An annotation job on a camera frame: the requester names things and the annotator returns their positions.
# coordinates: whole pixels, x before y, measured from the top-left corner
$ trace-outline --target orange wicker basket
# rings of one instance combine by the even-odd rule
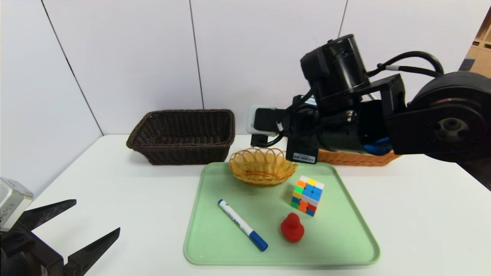
[[[277,148],[248,148],[232,154],[230,169],[246,184],[274,186],[283,183],[297,170],[297,164],[285,159]]]
[[[331,165],[385,166],[398,157],[400,155],[395,155],[392,151],[386,155],[374,156],[351,152],[332,152],[321,149],[319,150],[318,161]]]

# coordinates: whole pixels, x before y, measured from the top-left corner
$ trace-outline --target light green plastic tray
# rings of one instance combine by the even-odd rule
[[[326,185],[314,217],[289,205],[301,175]],[[264,252],[219,208],[220,199],[268,243]],[[280,231],[290,212],[305,227],[298,243]],[[236,179],[228,163],[211,163],[201,173],[184,255],[196,265],[352,266],[377,262],[380,249],[332,166],[300,164],[285,183],[255,187]]]

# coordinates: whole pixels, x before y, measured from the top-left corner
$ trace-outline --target white table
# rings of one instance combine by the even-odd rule
[[[380,245],[372,266],[194,266],[183,244],[204,166],[152,166],[126,147],[127,137],[100,138],[30,207],[77,199],[34,231],[65,258],[121,227],[88,276],[491,275],[491,192],[458,165],[423,155],[385,167],[336,167]],[[237,136],[230,153],[249,140]]]

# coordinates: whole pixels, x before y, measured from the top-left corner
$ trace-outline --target red toy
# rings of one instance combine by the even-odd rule
[[[300,223],[298,215],[289,213],[286,219],[281,223],[281,232],[288,241],[296,243],[302,239],[305,230]]]

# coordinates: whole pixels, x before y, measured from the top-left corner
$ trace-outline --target wicker basket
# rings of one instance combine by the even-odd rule
[[[319,150],[318,160],[331,165],[385,166],[398,157],[400,155],[395,155],[394,152],[382,156],[373,156],[351,152],[332,152],[321,149]]]
[[[232,173],[246,184],[274,186],[283,183],[297,170],[297,164],[285,159],[277,148],[248,148],[232,154]]]
[[[164,110],[147,113],[126,146],[153,165],[223,162],[235,138],[230,110]]]

